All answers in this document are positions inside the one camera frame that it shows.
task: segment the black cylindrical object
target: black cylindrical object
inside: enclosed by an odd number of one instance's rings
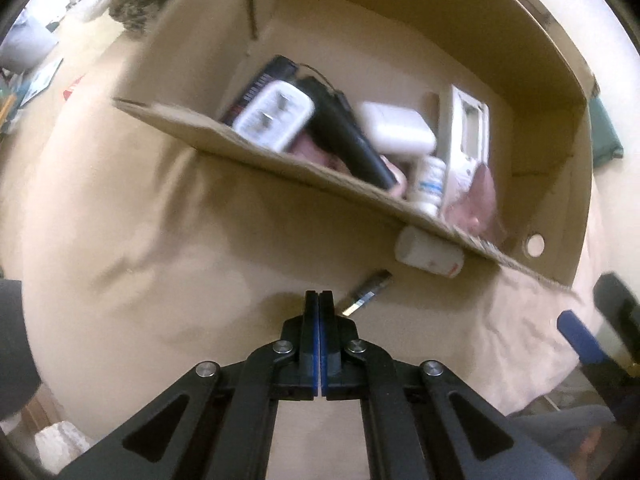
[[[332,96],[315,77],[296,82],[316,106],[308,129],[316,144],[327,147],[345,163],[351,174],[382,189],[391,189],[398,181],[385,161],[360,129],[350,120],[340,101]]]

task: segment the metal bolt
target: metal bolt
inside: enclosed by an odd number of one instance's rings
[[[347,343],[347,350],[354,354],[361,354],[367,349],[367,344],[362,339],[352,339]]]
[[[422,369],[427,375],[430,375],[431,377],[437,377],[439,375],[442,375],[444,366],[442,366],[442,363],[438,361],[425,361],[422,364]]]
[[[273,351],[276,354],[288,354],[293,350],[293,343],[291,341],[285,341],[281,339],[273,344]]]
[[[212,377],[218,371],[218,365],[213,361],[203,361],[196,366],[196,373],[200,377]]]

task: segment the round hole in cardboard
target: round hole in cardboard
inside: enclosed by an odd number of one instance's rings
[[[537,258],[545,250],[545,239],[540,234],[531,235],[525,242],[525,252],[532,258]]]

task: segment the beige fabric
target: beige fabric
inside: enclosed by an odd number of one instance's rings
[[[81,431],[104,435],[203,359],[244,359],[277,338],[306,289],[339,299],[381,267],[394,284],[354,320],[395,358],[440,359],[505,413],[574,368],[555,320],[571,308],[593,331],[601,323],[596,193],[573,292],[473,255],[453,280],[427,274],[395,262],[399,223],[197,153],[111,107],[133,48],[120,38],[82,80],[27,203],[30,343]],[[357,403],[281,404],[270,478],[338,476],[367,478]]]

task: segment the white bottle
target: white bottle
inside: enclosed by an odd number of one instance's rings
[[[452,242],[407,225],[400,231],[396,242],[396,260],[417,269],[453,278],[465,264],[465,253]]]
[[[415,110],[363,102],[354,113],[378,153],[415,157],[429,155],[436,148],[435,135]]]
[[[431,216],[437,216],[442,204],[442,188],[447,165],[435,156],[420,157],[414,167],[406,199]]]

